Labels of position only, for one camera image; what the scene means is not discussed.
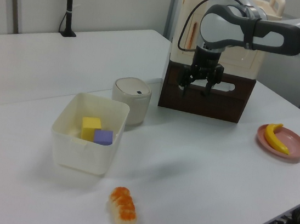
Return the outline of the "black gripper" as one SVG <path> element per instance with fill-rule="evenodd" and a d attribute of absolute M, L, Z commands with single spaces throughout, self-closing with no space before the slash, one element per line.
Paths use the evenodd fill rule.
<path fill-rule="evenodd" d="M 179 70 L 178 86 L 182 95 L 186 94 L 189 85 L 196 80 L 197 74 L 206 74 L 206 86 L 201 92 L 202 96 L 208 96 L 212 87 L 221 83 L 224 67 L 218 64 L 221 53 L 196 47 L 191 66 L 183 65 Z"/>

